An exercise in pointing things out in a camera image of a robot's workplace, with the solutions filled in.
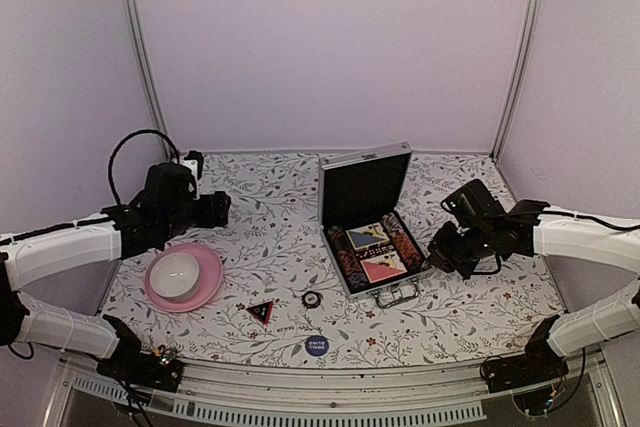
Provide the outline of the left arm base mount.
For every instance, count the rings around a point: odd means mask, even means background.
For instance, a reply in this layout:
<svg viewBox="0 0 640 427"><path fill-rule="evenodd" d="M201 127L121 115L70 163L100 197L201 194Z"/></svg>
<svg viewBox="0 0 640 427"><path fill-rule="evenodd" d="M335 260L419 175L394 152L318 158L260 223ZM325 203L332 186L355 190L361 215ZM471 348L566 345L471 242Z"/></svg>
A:
<svg viewBox="0 0 640 427"><path fill-rule="evenodd" d="M185 364L177 358L175 349L161 345L144 352L140 339L123 321L109 315L102 319L115 329L118 342L110 357L98 359L98 374L125 384L170 393L178 391Z"/></svg>

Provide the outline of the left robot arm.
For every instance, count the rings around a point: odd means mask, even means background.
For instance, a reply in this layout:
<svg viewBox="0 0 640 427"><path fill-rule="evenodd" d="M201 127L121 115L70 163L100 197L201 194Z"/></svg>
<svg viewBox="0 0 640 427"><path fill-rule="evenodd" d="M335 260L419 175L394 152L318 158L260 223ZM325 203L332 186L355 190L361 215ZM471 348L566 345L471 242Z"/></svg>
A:
<svg viewBox="0 0 640 427"><path fill-rule="evenodd" d="M125 260L165 244L188 229L224 227L230 196L202 194L194 161L149 168L145 186L129 204L89 217L1 238L1 344L39 344L109 360L128 381L148 373L136 334L120 319L86 316L39 301L23 287L99 262Z"/></svg>

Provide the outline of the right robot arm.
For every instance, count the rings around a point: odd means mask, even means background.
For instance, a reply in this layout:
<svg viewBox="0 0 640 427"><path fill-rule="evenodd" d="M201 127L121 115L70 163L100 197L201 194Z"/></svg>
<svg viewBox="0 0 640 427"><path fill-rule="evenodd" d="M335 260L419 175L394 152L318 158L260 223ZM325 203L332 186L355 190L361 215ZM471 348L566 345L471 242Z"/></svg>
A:
<svg viewBox="0 0 640 427"><path fill-rule="evenodd" d="M639 271L639 223L598 217L525 199L505 210L485 184L474 179L446 197L441 206L454 216L428 245L427 262L468 279L479 262L498 263L512 255L565 257ZM517 362L517 374L537 383L556 359L593 344L617 339L639 328L639 282L573 313L541 322Z"/></svg>

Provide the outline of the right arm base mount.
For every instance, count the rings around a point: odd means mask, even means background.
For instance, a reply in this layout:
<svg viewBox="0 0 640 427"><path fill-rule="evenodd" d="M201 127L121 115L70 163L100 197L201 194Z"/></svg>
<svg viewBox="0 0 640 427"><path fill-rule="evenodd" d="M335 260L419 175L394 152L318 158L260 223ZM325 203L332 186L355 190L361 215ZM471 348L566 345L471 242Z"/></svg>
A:
<svg viewBox="0 0 640 427"><path fill-rule="evenodd" d="M492 356L483 361L479 373L490 393L560 379L569 372L566 360L549 346L549 332L559 319L556 314L542 321L524 347L511 357Z"/></svg>

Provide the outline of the blue peach chip stack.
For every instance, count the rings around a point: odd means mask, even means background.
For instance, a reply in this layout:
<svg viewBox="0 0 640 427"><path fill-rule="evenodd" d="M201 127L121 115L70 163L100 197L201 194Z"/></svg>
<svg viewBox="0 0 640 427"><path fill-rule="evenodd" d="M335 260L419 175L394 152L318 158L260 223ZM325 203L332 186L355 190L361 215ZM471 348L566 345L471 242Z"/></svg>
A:
<svg viewBox="0 0 640 427"><path fill-rule="evenodd" d="M404 227L394 213L385 214L380 223L384 227L390 239L402 238L406 235Z"/></svg>

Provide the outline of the orange black chip roll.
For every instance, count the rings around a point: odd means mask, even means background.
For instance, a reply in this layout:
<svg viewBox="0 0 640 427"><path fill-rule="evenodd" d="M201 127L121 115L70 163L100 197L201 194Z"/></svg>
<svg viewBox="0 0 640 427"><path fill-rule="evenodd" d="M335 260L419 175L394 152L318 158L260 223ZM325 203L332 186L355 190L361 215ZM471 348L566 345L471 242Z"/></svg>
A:
<svg viewBox="0 0 640 427"><path fill-rule="evenodd" d="M420 253L405 232L392 235L397 253L409 271L418 271L424 264L424 256Z"/></svg>

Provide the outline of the black triangle button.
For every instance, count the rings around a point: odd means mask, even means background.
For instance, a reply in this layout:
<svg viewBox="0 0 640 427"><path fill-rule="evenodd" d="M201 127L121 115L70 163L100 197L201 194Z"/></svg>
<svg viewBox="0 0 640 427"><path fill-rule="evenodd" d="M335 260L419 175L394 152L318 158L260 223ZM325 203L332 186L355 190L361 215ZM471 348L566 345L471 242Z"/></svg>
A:
<svg viewBox="0 0 640 427"><path fill-rule="evenodd" d="M262 325L267 325L271 319L274 302L266 301L257 305L252 305L246 308L246 311Z"/></svg>

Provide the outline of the short chip stack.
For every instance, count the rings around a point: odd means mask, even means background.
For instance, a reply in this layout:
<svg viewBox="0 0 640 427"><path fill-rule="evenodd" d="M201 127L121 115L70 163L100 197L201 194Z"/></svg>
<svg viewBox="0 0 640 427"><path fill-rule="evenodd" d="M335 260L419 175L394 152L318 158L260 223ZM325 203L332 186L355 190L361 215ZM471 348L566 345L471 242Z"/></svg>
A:
<svg viewBox="0 0 640 427"><path fill-rule="evenodd" d="M322 302L322 296L318 292L305 292L301 298L303 306L308 309L317 308Z"/></svg>

